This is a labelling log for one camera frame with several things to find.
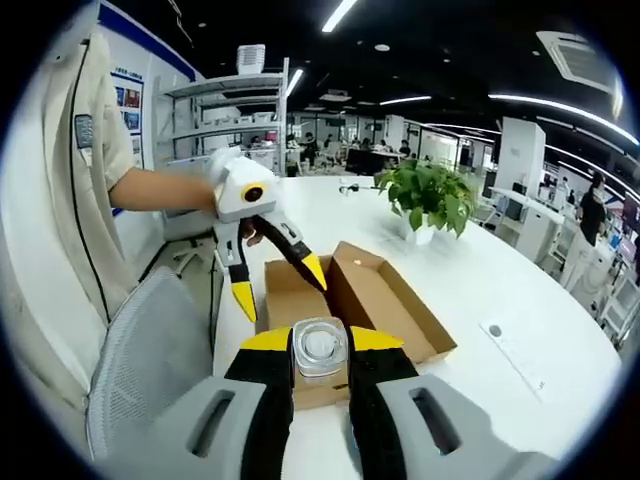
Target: white round table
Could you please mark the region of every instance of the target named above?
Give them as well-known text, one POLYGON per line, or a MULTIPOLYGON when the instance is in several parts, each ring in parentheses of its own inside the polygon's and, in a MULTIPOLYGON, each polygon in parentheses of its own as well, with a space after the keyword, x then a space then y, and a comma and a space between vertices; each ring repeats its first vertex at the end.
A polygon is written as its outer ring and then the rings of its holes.
MULTIPOLYGON (((341 182, 370 177, 280 181, 280 206, 318 255, 348 241, 389 260, 458 344, 443 360, 419 367, 485 410, 494 434, 518 450, 561 458, 590 426, 620 370, 620 359, 588 313, 551 277, 469 222, 459 239, 439 233, 416 247, 400 238, 400 218, 375 190, 339 193, 341 182), (544 395, 534 393, 481 325, 517 329, 524 357, 535 358, 544 395)), ((282 255, 268 241, 245 250, 259 316, 264 262, 282 255)), ((224 282, 214 374, 224 375, 241 343, 255 333, 224 282)), ((296 411, 283 478, 359 478, 348 452, 348 408, 296 411)))

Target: green leaves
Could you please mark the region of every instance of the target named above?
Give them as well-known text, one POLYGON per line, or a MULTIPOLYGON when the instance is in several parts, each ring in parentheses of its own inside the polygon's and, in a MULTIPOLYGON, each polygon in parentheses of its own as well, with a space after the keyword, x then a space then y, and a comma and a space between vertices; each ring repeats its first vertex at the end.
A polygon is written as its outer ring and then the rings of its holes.
POLYGON ((422 211, 422 207, 416 207, 411 210, 411 213, 409 214, 409 225, 411 225, 411 228, 413 228, 414 232, 422 226, 423 213, 424 212, 422 211))
POLYGON ((391 210, 396 215, 410 212, 409 223, 414 231, 427 215, 427 225, 453 230, 459 237, 475 210, 477 192, 463 176, 442 165, 405 160, 398 168, 376 176, 374 183, 381 191, 390 184, 391 210))

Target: open cardboard box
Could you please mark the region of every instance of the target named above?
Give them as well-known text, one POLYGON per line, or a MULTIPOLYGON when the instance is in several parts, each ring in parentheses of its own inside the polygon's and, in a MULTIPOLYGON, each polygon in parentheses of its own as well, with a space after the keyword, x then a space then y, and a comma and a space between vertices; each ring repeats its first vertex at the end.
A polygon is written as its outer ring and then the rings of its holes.
MULTIPOLYGON (((456 347, 431 310, 384 258, 341 242, 334 254, 321 257, 320 263, 327 280, 325 295, 302 279, 287 261, 266 264, 269 329, 333 316, 345 326, 381 330, 404 340, 404 351, 414 364, 456 347)), ((296 373, 296 409, 331 405, 348 398, 344 370, 322 384, 307 383, 296 373)))

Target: person's hand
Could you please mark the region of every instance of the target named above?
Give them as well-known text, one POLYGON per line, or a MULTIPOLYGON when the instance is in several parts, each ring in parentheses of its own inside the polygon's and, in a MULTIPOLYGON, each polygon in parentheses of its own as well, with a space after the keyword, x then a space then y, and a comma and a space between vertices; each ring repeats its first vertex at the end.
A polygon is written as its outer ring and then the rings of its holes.
POLYGON ((242 238, 247 239, 247 245, 249 247, 259 244, 264 237, 261 233, 257 233, 255 228, 253 228, 253 223, 250 218, 242 220, 240 228, 242 229, 242 238))

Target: ceiling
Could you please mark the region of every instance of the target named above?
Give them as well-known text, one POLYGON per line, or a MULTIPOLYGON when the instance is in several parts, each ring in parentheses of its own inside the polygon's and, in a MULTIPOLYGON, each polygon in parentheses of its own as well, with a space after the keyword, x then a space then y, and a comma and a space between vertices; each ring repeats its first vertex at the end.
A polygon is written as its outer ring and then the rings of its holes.
MULTIPOLYGON (((585 35, 571 15, 548 15, 542 2, 487 0, 359 0, 329 34, 322 27, 341 0, 277 2, 203 2, 175 0, 184 30, 168 0, 112 0, 165 40, 205 77, 233 75, 239 45, 266 45, 266 70, 304 75, 289 98, 289 110, 322 104, 325 111, 355 108, 348 113, 382 117, 402 115, 419 122, 475 126, 497 130, 496 120, 543 116, 583 128, 612 142, 628 154, 570 128, 539 122, 547 143, 593 163, 618 170, 631 182, 638 147, 597 123, 549 107, 491 100, 506 93, 553 100, 598 115, 635 134, 631 102, 612 118, 611 95, 565 80, 538 40, 541 30, 585 35), (386 44, 388 52, 374 47, 386 44), (347 91, 345 104, 322 102, 328 89, 347 91), (429 101, 380 106, 379 103, 418 95, 429 101), (358 102, 375 105, 361 105, 358 102)), ((575 163, 564 157, 563 161, 575 163)), ((584 170, 584 165, 576 164, 584 170)))

